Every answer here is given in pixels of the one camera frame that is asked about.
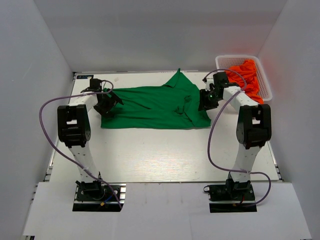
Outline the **green t shirt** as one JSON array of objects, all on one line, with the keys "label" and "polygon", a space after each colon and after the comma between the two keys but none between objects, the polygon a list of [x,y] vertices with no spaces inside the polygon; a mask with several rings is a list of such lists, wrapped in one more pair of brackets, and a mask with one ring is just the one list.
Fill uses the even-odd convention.
[{"label": "green t shirt", "polygon": [[179,69],[161,86],[116,88],[121,100],[110,117],[101,118],[103,129],[184,130],[208,128],[211,119],[199,111],[200,90]]}]

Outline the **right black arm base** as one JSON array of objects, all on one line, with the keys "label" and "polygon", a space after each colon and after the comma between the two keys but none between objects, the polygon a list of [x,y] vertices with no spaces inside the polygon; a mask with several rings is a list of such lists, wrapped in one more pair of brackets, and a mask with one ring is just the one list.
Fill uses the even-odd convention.
[{"label": "right black arm base", "polygon": [[206,185],[203,192],[208,194],[209,212],[211,214],[257,212],[252,185],[247,190],[229,193],[225,184],[212,184]]}]

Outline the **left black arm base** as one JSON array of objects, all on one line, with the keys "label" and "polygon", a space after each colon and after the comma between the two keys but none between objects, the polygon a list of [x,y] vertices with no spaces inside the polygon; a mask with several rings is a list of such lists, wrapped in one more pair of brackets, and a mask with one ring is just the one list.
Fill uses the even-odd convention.
[{"label": "left black arm base", "polygon": [[118,213],[125,203],[126,185],[76,182],[73,212]]}]

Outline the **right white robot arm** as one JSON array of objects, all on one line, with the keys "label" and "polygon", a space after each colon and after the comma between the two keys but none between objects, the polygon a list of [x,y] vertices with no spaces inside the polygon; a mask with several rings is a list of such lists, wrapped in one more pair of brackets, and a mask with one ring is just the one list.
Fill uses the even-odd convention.
[{"label": "right white robot arm", "polygon": [[247,83],[239,86],[230,82],[227,76],[228,69],[221,68],[210,72],[211,80],[203,78],[205,88],[199,91],[199,111],[216,109],[219,101],[231,105],[238,114],[236,125],[236,138],[239,143],[234,165],[228,172],[228,184],[225,188],[226,195],[236,200],[248,187],[253,165],[260,150],[272,136],[271,107],[268,104],[259,104],[252,100],[246,93]]}]

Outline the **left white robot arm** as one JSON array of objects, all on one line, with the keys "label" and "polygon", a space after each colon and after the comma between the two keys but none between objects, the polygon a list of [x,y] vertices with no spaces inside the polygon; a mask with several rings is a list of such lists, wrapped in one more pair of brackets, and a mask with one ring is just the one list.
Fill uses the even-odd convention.
[{"label": "left white robot arm", "polygon": [[57,108],[58,138],[72,153],[79,169],[80,181],[76,184],[80,187],[91,184],[88,193],[96,200],[105,196],[106,187],[99,183],[102,177],[89,146],[91,126],[88,112],[94,109],[101,117],[109,118],[113,116],[111,110],[117,104],[124,104],[111,89],[103,88],[105,82],[98,78],[90,79],[89,87],[69,104]]}]

